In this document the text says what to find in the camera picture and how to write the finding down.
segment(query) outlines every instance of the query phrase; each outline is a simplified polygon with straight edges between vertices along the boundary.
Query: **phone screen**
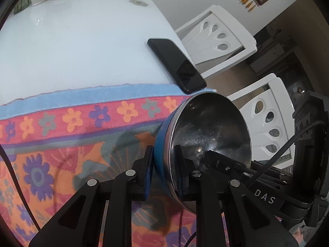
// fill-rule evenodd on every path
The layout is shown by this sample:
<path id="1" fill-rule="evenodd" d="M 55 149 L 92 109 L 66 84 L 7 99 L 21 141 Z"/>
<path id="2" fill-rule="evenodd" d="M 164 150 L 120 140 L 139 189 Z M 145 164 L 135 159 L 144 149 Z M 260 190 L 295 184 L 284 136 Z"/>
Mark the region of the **phone screen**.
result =
<path id="1" fill-rule="evenodd" d="M 184 93 L 191 94 L 207 86 L 200 73 L 174 42 L 169 39 L 149 39 L 147 44 Z"/>

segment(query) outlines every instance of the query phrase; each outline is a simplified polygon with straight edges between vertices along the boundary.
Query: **floor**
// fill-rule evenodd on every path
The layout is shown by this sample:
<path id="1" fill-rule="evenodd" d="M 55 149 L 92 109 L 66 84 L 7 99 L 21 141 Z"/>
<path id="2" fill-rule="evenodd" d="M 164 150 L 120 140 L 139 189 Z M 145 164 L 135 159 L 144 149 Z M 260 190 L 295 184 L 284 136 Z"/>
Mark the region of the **floor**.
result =
<path id="1" fill-rule="evenodd" d="M 229 96 L 258 80 L 256 73 L 245 62 L 241 62 L 234 67 L 216 73 L 206 78 L 207 88 L 216 89 L 218 93 Z M 241 108 L 252 96 L 236 101 L 236 106 Z"/>

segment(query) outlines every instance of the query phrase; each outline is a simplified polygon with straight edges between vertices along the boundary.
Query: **floral blanket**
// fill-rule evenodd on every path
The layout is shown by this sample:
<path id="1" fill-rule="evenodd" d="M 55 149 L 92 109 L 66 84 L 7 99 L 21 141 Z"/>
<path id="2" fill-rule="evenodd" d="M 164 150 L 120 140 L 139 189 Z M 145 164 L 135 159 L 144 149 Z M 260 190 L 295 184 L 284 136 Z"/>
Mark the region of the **floral blanket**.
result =
<path id="1" fill-rule="evenodd" d="M 0 106 L 0 144 L 40 227 L 88 179 L 106 181 L 130 169 L 186 98 L 175 85 L 123 85 Z M 183 246 L 196 229 L 195 216 L 167 197 L 153 176 L 149 199 L 132 206 L 133 246 Z M 37 230 L 2 159 L 0 214 L 28 246 Z"/>

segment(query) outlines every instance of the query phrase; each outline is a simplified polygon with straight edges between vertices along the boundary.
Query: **purple flower pattern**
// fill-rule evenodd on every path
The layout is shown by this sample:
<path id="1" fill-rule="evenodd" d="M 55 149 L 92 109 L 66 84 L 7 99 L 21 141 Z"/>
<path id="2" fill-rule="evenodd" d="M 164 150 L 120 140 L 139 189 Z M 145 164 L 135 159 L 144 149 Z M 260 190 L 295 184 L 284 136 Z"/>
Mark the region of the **purple flower pattern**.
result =
<path id="1" fill-rule="evenodd" d="M 132 204 L 131 204 L 131 214 L 133 215 L 141 207 L 142 207 L 141 202 L 132 202 Z"/>
<path id="2" fill-rule="evenodd" d="M 50 185 L 54 183 L 54 178 L 48 174 L 49 163 L 42 164 L 41 154 L 37 154 L 36 158 L 33 155 L 26 157 L 23 169 L 27 173 L 24 181 L 30 185 L 31 193 L 37 195 L 39 201 L 46 200 L 46 197 L 51 199 L 54 190 Z"/>
<path id="3" fill-rule="evenodd" d="M 12 137 L 15 137 L 16 135 L 16 130 L 15 130 L 15 122 L 13 121 L 8 121 L 8 124 L 5 127 L 5 132 L 7 134 L 7 142 L 10 141 Z"/>
<path id="4" fill-rule="evenodd" d="M 33 237 L 36 235 L 36 233 L 34 233 L 32 231 L 29 231 L 29 234 L 27 235 L 26 232 L 25 232 L 25 230 L 22 229 L 22 228 L 20 228 L 19 225 L 17 225 L 17 224 L 16 224 L 16 231 L 26 241 L 31 241 L 33 239 Z"/>
<path id="5" fill-rule="evenodd" d="M 23 245 L 24 241 L 21 235 L 16 230 L 12 230 L 12 233 L 14 234 L 15 238 Z"/>
<path id="6" fill-rule="evenodd" d="M 20 218 L 22 220 L 25 220 L 27 225 L 30 227 L 32 225 L 32 219 L 29 216 L 27 210 L 25 209 L 25 207 L 23 205 L 16 205 L 17 209 L 21 212 L 20 214 Z"/>
<path id="7" fill-rule="evenodd" d="M 104 121 L 110 121 L 111 116 L 108 115 L 108 107 L 104 107 L 101 109 L 99 105 L 94 106 L 94 110 L 89 112 L 89 117 L 95 120 L 95 127 L 101 128 Z"/>
<path id="8" fill-rule="evenodd" d="M 176 232 L 171 232 L 166 236 L 166 243 L 167 247 L 182 247 L 185 245 L 187 240 L 190 238 L 191 234 L 189 233 L 189 230 L 187 227 L 181 228 L 181 238 L 180 238 L 180 231 L 177 230 Z"/>
<path id="9" fill-rule="evenodd" d="M 8 159 L 10 160 L 10 162 L 15 162 L 16 161 L 16 154 L 7 154 Z"/>

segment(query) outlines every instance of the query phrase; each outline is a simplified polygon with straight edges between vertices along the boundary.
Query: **blue stripe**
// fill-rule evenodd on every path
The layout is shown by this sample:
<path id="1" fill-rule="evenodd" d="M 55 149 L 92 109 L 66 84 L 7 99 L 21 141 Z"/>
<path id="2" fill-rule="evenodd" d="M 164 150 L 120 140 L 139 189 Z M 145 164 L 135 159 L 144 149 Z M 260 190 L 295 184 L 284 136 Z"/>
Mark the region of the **blue stripe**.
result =
<path id="1" fill-rule="evenodd" d="M 64 90 L 18 99 L 0 106 L 0 120 L 37 111 L 156 96 L 186 94 L 177 85 L 166 84 L 126 84 Z"/>

